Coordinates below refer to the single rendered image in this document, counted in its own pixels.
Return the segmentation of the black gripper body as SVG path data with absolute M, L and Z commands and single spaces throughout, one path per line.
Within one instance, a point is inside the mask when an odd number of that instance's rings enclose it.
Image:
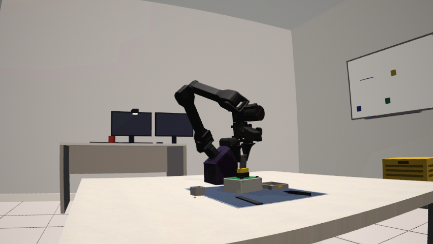
M 243 142 L 244 144 L 250 144 L 254 143 L 253 141 L 262 141 L 262 137 L 258 137 L 257 140 L 248 140 L 244 136 L 239 136 L 239 130 L 242 128 L 242 124 L 249 126 L 248 122 L 233 123 L 231 128 L 233 128 L 234 136 L 232 136 L 232 138 L 221 138 L 219 140 L 220 146 L 238 146 L 240 145 L 240 142 Z

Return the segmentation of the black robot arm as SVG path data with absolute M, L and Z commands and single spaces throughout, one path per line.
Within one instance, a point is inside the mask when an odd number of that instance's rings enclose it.
M 232 112 L 233 123 L 245 121 L 260 121 L 265 116 L 264 108 L 257 103 L 248 104 L 250 101 L 241 95 L 239 92 L 230 89 L 217 89 L 212 86 L 199 83 L 197 80 L 192 81 L 189 85 L 184 85 L 175 93 L 175 98 L 179 105 L 184 107 L 185 112 L 194 129 L 194 140 L 197 152 L 205 153 L 209 159 L 214 160 L 221 152 L 213 146 L 213 137 L 210 130 L 204 128 L 198 111 L 194 104 L 195 95 L 200 95 L 205 98 L 218 102 L 218 104 Z M 240 104 L 239 107 L 238 104 Z M 262 128 L 252 128 L 252 124 L 245 126 L 239 130 L 239 136 L 244 136 L 248 140 L 257 140 L 262 136 Z

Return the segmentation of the blue-grey flat mat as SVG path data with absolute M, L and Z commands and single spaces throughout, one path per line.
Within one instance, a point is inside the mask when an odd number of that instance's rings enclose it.
M 288 194 L 287 192 L 284 191 L 308 192 L 311 193 L 311 196 L 295 195 L 290 193 Z M 224 186 L 216 186 L 216 187 L 205 187 L 205 195 L 203 196 L 207 198 L 210 197 L 210 199 L 224 203 L 228 206 L 232 206 L 235 208 L 245 208 L 245 207 L 253 207 L 253 206 L 260 206 L 260 205 L 255 205 L 250 202 L 246 202 L 244 200 L 235 198 L 236 196 L 247 197 L 249 199 L 262 202 L 263 205 L 265 205 L 265 204 L 281 203 L 285 201 L 300 200 L 304 198 L 312 198 L 312 197 L 323 196 L 323 195 L 328 195 L 328 194 L 305 191 L 300 189 L 292 189 L 292 188 L 285 188 L 285 189 L 278 189 L 278 190 L 263 189 L 261 191 L 240 194 L 240 193 L 224 191 Z

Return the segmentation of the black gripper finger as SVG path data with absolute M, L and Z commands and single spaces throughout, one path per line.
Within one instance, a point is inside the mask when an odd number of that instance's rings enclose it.
M 252 146 L 253 146 L 254 144 L 255 144 L 255 143 L 250 143 L 250 144 L 244 144 L 244 143 L 242 143 L 242 144 L 241 144 L 241 145 L 242 145 L 242 152 L 243 152 L 243 155 L 247 155 L 247 159 L 246 159 L 246 161 L 248 160 L 249 153 L 250 153 L 251 148 L 252 148 Z
M 227 146 L 231 149 L 231 151 L 233 152 L 235 158 L 237 159 L 238 162 L 241 162 L 241 148 L 242 145 L 238 145 L 238 146 Z

